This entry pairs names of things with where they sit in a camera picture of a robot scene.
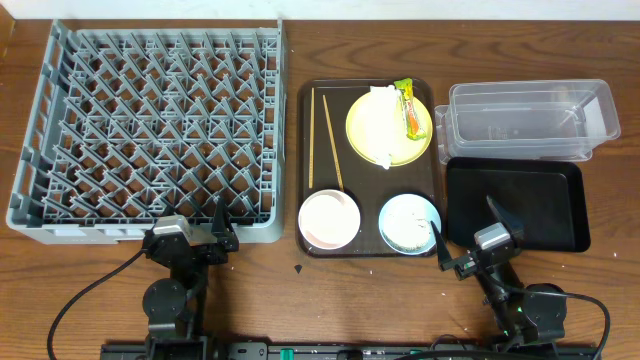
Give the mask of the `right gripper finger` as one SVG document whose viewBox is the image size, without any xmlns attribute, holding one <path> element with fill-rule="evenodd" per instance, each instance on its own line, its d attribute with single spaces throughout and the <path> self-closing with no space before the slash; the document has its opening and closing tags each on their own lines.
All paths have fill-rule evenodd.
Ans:
<svg viewBox="0 0 640 360">
<path fill-rule="evenodd" d="M 430 222 L 433 236 L 435 239 L 438 266 L 441 271 L 447 271 L 455 267 L 455 261 L 452 259 L 450 252 L 448 251 L 445 241 L 442 238 L 437 226 L 433 221 Z"/>
<path fill-rule="evenodd" d="M 487 195 L 486 201 L 494 218 L 506 228 L 510 235 L 524 234 L 524 224 L 519 218 L 502 207 L 493 197 Z"/>
</svg>

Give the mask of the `light blue bowl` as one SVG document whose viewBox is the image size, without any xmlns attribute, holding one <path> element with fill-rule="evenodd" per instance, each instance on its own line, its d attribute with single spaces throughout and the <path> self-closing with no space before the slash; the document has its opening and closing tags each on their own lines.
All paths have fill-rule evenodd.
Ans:
<svg viewBox="0 0 640 360">
<path fill-rule="evenodd" d="M 400 194 L 383 205 L 378 228 L 384 242 L 395 252 L 427 256 L 436 249 L 434 230 L 442 230 L 442 220 L 429 199 Z"/>
</svg>

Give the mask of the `wooden chopstick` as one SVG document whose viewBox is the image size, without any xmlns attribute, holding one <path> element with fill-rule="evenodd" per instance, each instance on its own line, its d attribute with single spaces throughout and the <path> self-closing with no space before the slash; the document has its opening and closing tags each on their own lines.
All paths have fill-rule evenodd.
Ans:
<svg viewBox="0 0 640 360">
<path fill-rule="evenodd" d="M 310 99 L 310 131 L 309 131 L 309 176 L 308 188 L 313 189 L 314 186 L 314 144 L 315 143 L 315 88 L 311 88 Z"/>
<path fill-rule="evenodd" d="M 339 190 L 341 192 L 344 192 L 344 183 L 343 183 L 343 179 L 342 179 L 342 173 L 341 173 L 341 168 L 340 168 L 340 163 L 339 163 L 339 157 L 338 157 L 335 137 L 334 137 L 334 133 L 333 133 L 333 126 L 332 126 L 332 122 L 331 122 L 331 117 L 330 117 L 330 112 L 329 112 L 329 107 L 328 107 L 328 102 L 327 102 L 326 95 L 322 96 L 322 100 L 323 100 L 325 119 L 326 119 L 326 124 L 327 124 L 327 129 L 328 129 L 329 141 L 330 141 L 330 145 L 331 145 L 333 163 L 334 163 L 334 168 L 335 168 L 336 177 L 337 177 L 337 183 L 338 183 Z"/>
</svg>

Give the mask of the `green orange snack wrapper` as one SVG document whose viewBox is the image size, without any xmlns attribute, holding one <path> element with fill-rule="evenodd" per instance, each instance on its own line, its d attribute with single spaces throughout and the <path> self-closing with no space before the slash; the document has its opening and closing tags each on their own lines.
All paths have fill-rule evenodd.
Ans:
<svg viewBox="0 0 640 360">
<path fill-rule="evenodd" d="M 406 136 L 411 140 L 421 140 L 426 137 L 426 131 L 420 125 L 417 111 L 414 107 L 413 81 L 404 78 L 394 82 L 398 91 L 403 117 L 406 127 Z"/>
</svg>

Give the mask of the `white napkin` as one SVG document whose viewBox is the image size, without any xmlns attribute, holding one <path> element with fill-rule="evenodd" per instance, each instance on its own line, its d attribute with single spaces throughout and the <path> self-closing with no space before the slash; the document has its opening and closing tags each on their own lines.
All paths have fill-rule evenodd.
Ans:
<svg viewBox="0 0 640 360">
<path fill-rule="evenodd" d="M 367 149 L 374 163 L 385 170 L 392 164 L 398 97 L 399 91 L 393 85 L 371 86 L 364 107 Z"/>
</svg>

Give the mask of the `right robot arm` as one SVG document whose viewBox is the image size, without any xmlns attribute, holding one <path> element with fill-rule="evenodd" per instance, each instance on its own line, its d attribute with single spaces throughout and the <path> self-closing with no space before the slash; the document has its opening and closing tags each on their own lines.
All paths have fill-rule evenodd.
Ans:
<svg viewBox="0 0 640 360">
<path fill-rule="evenodd" d="M 492 341 L 500 352 L 512 348 L 553 343 L 565 336 L 566 298 L 556 285 L 543 283 L 526 287 L 510 260 L 521 253 L 525 240 L 523 223 L 486 198 L 495 223 L 474 234 L 475 246 L 468 253 L 453 258 L 435 226 L 433 231 L 438 266 L 452 270 L 459 280 L 473 277 L 485 294 L 485 303 L 494 312 L 503 331 Z"/>
</svg>

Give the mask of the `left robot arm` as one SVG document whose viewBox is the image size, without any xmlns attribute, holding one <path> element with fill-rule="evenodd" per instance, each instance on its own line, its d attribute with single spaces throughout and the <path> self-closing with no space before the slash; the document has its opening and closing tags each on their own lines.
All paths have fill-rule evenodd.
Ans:
<svg viewBox="0 0 640 360">
<path fill-rule="evenodd" d="M 204 332 L 204 311 L 211 266 L 228 262 L 239 249 L 223 199 L 218 199 L 211 228 L 194 228 L 182 215 L 160 217 L 145 232 L 142 252 L 170 271 L 143 296 L 149 334 L 149 359 L 214 359 L 218 350 Z"/>
</svg>

